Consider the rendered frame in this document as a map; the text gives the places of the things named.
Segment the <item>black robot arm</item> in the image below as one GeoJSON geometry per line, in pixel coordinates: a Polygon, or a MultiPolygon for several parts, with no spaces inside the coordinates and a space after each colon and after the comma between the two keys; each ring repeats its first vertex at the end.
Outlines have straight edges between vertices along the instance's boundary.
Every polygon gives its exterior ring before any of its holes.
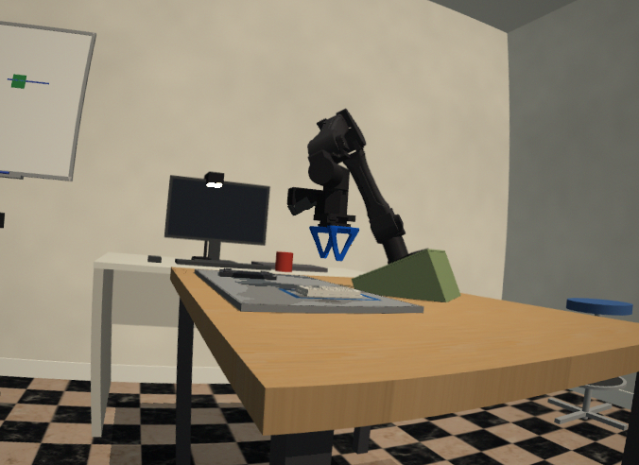
{"type": "Polygon", "coordinates": [[[310,163],[308,175],[312,182],[323,186],[323,190],[289,188],[287,207],[291,214],[298,215],[314,206],[315,215],[339,214],[341,192],[337,190],[349,192],[351,172],[364,200],[371,232],[378,244],[384,242],[388,264],[421,251],[408,253],[402,237],[406,234],[404,223],[389,207],[375,183],[363,149],[365,138],[348,110],[337,112],[329,119],[324,118],[317,125],[320,133],[307,145],[310,163]],[[349,154],[354,150],[354,153],[349,154]],[[348,169],[340,167],[341,162],[348,169]]]}

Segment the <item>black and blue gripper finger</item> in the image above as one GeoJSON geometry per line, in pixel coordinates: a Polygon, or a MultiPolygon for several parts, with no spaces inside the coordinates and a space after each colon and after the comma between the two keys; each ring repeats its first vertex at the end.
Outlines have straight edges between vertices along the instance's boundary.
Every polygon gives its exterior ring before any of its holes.
{"type": "Polygon", "coordinates": [[[359,232],[359,228],[353,227],[342,227],[342,226],[327,226],[327,230],[329,233],[330,241],[332,244],[333,252],[336,258],[336,261],[343,261],[349,247],[352,245],[355,237],[359,232]],[[341,254],[339,254],[337,247],[337,233],[347,233],[349,235],[341,254]]]}
{"type": "Polygon", "coordinates": [[[315,227],[315,226],[309,226],[310,232],[312,233],[312,236],[314,238],[314,241],[316,243],[318,252],[319,252],[319,256],[320,258],[327,258],[329,251],[332,247],[331,241],[330,241],[330,237],[328,239],[328,243],[327,246],[325,248],[325,251],[322,250],[321,244],[320,244],[320,239],[318,236],[318,233],[328,233],[327,227],[315,227]]]}

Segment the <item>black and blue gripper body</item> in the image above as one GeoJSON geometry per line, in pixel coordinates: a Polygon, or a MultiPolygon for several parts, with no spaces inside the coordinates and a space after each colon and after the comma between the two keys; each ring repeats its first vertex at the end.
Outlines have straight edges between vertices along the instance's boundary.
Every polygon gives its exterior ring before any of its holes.
{"type": "Polygon", "coordinates": [[[351,224],[347,224],[347,221],[355,222],[355,215],[347,215],[347,207],[348,207],[348,193],[337,190],[341,192],[340,194],[340,207],[339,214],[318,214],[314,215],[313,220],[319,221],[318,227],[327,227],[327,226],[342,226],[342,227],[351,227],[351,224]],[[343,193],[343,195],[342,195],[343,193]]]}

